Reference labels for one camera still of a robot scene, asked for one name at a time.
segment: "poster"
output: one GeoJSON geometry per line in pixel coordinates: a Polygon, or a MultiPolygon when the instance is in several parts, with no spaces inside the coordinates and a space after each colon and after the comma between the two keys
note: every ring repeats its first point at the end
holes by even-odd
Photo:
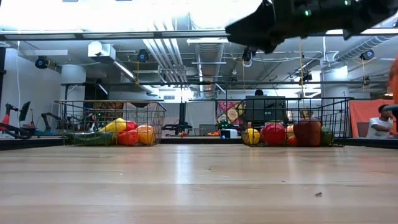
{"type": "Polygon", "coordinates": [[[243,104],[240,101],[217,101],[216,122],[228,120],[229,124],[239,124],[239,110],[242,113],[243,104]]]}

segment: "red object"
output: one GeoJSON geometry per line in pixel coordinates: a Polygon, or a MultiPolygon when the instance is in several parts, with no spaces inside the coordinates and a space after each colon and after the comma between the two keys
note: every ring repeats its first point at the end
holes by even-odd
{"type": "Polygon", "coordinates": [[[321,122],[316,118],[302,119],[294,123],[294,135],[298,146],[319,146],[321,143],[321,122]]]}
{"type": "Polygon", "coordinates": [[[291,146],[296,146],[297,145],[297,138],[296,136],[291,136],[287,139],[287,144],[291,146]]]}
{"type": "MultiPolygon", "coordinates": [[[[1,121],[3,124],[9,124],[10,123],[10,116],[8,116],[8,114],[6,114],[4,116],[4,119],[1,121]]],[[[5,127],[0,127],[0,131],[5,131],[6,128],[5,127]]]]}
{"type": "Polygon", "coordinates": [[[124,131],[131,131],[137,129],[138,125],[137,123],[133,121],[126,121],[126,128],[124,131]]]}
{"type": "MultiPolygon", "coordinates": [[[[351,120],[351,129],[354,138],[366,137],[368,133],[368,127],[366,127],[366,132],[364,130],[359,130],[361,128],[358,124],[368,123],[371,118],[378,118],[380,114],[378,108],[381,105],[393,105],[393,100],[351,100],[349,102],[349,119],[351,120]]],[[[398,134],[396,131],[397,120],[394,118],[394,134],[398,134]]]]}
{"type": "Polygon", "coordinates": [[[130,130],[119,134],[118,145],[121,146],[133,146],[138,143],[138,132],[137,130],[130,130]]]}
{"type": "Polygon", "coordinates": [[[283,125],[278,123],[267,124],[261,130],[262,139],[270,146],[281,146],[285,143],[286,131],[283,125]]]}

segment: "person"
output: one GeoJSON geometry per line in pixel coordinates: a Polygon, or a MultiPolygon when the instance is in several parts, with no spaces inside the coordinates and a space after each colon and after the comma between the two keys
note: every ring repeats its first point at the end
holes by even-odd
{"type": "Polygon", "coordinates": [[[254,92],[254,96],[264,96],[264,92],[262,90],[256,90],[256,92],[254,92]]]}
{"type": "Polygon", "coordinates": [[[369,120],[368,139],[389,139],[392,136],[392,114],[391,111],[383,111],[387,105],[379,107],[380,117],[369,120]]]}

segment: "computer monitor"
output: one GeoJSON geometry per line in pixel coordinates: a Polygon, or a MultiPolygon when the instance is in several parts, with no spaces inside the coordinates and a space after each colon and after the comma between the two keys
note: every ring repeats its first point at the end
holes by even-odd
{"type": "Polygon", "coordinates": [[[29,110],[30,107],[30,101],[26,102],[23,106],[22,109],[20,109],[20,113],[19,113],[19,121],[25,121],[26,119],[26,115],[27,115],[27,111],[29,110]]]}
{"type": "Polygon", "coordinates": [[[287,119],[284,96],[246,96],[245,101],[246,122],[252,122],[253,126],[287,119]]]}

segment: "yellow fruit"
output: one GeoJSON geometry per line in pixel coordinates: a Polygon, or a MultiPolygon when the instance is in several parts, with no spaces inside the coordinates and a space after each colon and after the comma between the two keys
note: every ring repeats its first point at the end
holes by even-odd
{"type": "Polygon", "coordinates": [[[141,125],[137,128],[138,132],[138,143],[145,144],[147,146],[155,143],[155,130],[154,127],[149,125],[141,125]]]}
{"type": "Polygon", "coordinates": [[[255,145],[260,141],[260,132],[256,129],[249,128],[243,133],[243,141],[248,145],[255,145]]]}
{"type": "Polygon", "coordinates": [[[127,124],[126,121],[122,118],[118,118],[112,122],[110,122],[107,126],[102,128],[100,132],[113,132],[113,133],[120,133],[125,130],[127,124]]]}

